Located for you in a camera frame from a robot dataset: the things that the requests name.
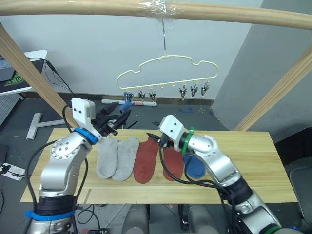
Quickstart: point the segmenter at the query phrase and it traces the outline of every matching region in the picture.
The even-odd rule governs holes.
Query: wooden table
[[[135,136],[140,142],[147,140],[146,132],[160,135],[157,130],[119,130],[115,137],[125,140]],[[296,202],[292,186],[267,132],[195,131],[196,134],[213,136],[220,149],[228,155],[248,182],[266,203]],[[49,141],[60,139],[68,134],[65,128],[55,128]],[[49,160],[50,147],[44,149],[31,177],[37,199],[39,196],[40,175]],[[89,173],[78,203],[220,203],[215,189],[197,185],[184,185],[165,179],[159,156],[151,181],[139,184],[133,175],[126,181],[101,179],[96,173],[98,148],[94,146],[88,154]],[[84,173],[84,163],[80,169],[78,186]],[[28,189],[21,201],[31,202]]]

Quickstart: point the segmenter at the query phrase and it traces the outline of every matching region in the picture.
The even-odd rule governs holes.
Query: gray sock
[[[117,168],[118,140],[104,137],[97,143],[97,175],[102,179],[111,177]]]
[[[137,156],[139,141],[134,136],[118,143],[117,169],[113,179],[123,181],[131,176]]]

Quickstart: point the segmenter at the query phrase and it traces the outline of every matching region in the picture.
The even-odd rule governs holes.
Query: blue sock
[[[200,161],[197,156],[183,156],[184,164],[186,165],[188,161],[191,160],[189,166],[187,167],[187,174],[194,179],[202,178],[206,173],[205,163]]]

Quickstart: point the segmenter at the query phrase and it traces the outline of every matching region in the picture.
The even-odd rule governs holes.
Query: gray wall
[[[191,0],[220,3],[219,0]],[[223,0],[222,4],[260,7],[263,0]],[[49,59],[76,93],[122,95],[116,78],[142,62],[164,54],[162,27],[145,17],[88,15],[30,15],[0,17],[5,29],[24,51],[47,50]],[[209,60],[220,67],[205,98],[215,99],[251,24],[189,19],[168,20],[167,54],[187,55],[195,62]],[[120,79],[125,86],[147,85],[213,76],[215,67],[191,66],[171,58],[144,66],[138,75]],[[190,97],[188,83],[187,97]],[[66,92],[59,86],[57,91]],[[158,97],[180,97],[179,86],[154,87]]]
[[[264,0],[263,8],[312,14],[311,0]],[[311,31],[253,25],[213,105],[232,130],[312,43]],[[312,125],[312,73],[306,75],[249,131],[269,131],[279,141]]]

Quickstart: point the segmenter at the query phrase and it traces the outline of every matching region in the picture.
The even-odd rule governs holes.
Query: metal bracket
[[[48,122],[42,122],[40,123],[42,113],[35,113],[33,120],[31,121],[26,139],[27,140],[32,140],[35,139],[37,129],[40,127],[47,127],[47,126],[53,126],[53,125],[59,125],[59,124],[64,124],[64,120],[53,120],[53,121],[48,121]]]

